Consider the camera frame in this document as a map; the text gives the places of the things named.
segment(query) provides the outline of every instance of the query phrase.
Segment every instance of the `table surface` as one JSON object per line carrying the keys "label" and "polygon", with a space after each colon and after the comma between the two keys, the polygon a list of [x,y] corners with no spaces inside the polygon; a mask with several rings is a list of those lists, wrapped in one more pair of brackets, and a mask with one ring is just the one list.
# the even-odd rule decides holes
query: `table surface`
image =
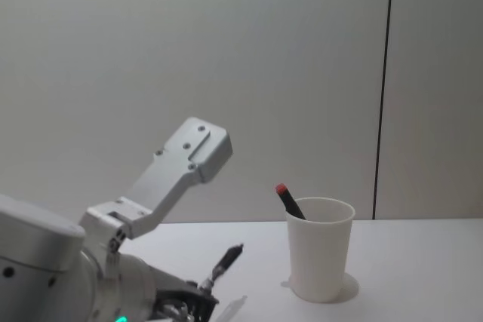
{"label": "table surface", "polygon": [[200,281],[238,243],[245,251],[215,287],[213,322],[483,321],[483,219],[354,221],[347,285],[332,304],[287,287],[285,222],[164,224],[122,252]]}

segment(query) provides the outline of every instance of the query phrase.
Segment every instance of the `paper cup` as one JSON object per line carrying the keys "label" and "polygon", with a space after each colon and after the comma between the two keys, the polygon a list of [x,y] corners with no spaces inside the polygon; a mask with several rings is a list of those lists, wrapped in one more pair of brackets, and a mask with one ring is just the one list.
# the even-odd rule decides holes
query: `paper cup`
{"label": "paper cup", "polygon": [[308,302],[330,302],[343,286],[355,210],[330,198],[301,198],[296,202],[306,220],[286,213],[290,287]]}

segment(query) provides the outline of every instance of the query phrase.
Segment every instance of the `white wall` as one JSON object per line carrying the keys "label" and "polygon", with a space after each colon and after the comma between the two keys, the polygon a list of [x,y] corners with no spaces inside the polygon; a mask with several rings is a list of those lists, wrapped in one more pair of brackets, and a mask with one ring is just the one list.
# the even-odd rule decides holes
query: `white wall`
{"label": "white wall", "polygon": [[190,115],[235,156],[171,221],[371,216],[387,0],[0,0],[0,191],[78,219]]}
{"label": "white wall", "polygon": [[378,218],[483,216],[482,25],[482,0],[392,0]]}

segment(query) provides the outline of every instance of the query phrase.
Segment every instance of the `screw hole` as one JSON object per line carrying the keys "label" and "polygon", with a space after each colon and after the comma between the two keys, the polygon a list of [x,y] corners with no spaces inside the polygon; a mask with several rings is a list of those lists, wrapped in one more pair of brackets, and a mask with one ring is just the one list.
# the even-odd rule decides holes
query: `screw hole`
{"label": "screw hole", "polygon": [[3,276],[5,278],[12,278],[15,275],[15,269],[12,267],[7,267],[3,270]]}
{"label": "screw hole", "polygon": [[52,277],[51,279],[48,280],[48,287],[52,288],[57,280],[55,277]]}

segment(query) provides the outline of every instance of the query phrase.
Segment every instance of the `black vertical line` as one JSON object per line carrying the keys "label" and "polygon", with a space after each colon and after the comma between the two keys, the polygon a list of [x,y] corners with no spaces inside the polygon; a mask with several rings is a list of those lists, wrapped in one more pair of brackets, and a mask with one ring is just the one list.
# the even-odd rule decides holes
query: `black vertical line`
{"label": "black vertical line", "polygon": [[391,4],[392,4],[392,0],[389,0],[387,2],[387,21],[386,21],[386,40],[384,43],[383,82],[380,88],[379,130],[377,131],[376,174],[374,177],[374,202],[372,204],[372,220],[376,219],[377,181],[379,179],[380,136],[381,136],[381,131],[383,129],[384,89],[386,88],[387,47],[389,43],[389,24],[391,23]]}

